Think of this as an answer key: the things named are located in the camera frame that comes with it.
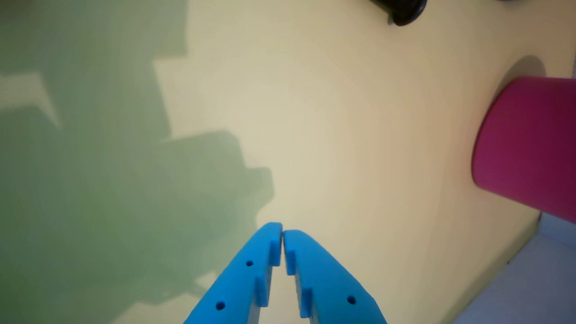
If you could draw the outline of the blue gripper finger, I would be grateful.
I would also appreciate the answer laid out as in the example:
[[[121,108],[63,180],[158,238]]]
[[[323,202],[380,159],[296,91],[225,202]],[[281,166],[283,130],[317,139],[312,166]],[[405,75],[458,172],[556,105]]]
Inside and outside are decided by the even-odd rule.
[[[283,232],[287,274],[295,278],[300,317],[311,324],[385,324],[376,300],[319,242]]]
[[[257,324],[267,307],[272,269],[280,265],[281,223],[262,226],[196,304],[185,324]]]

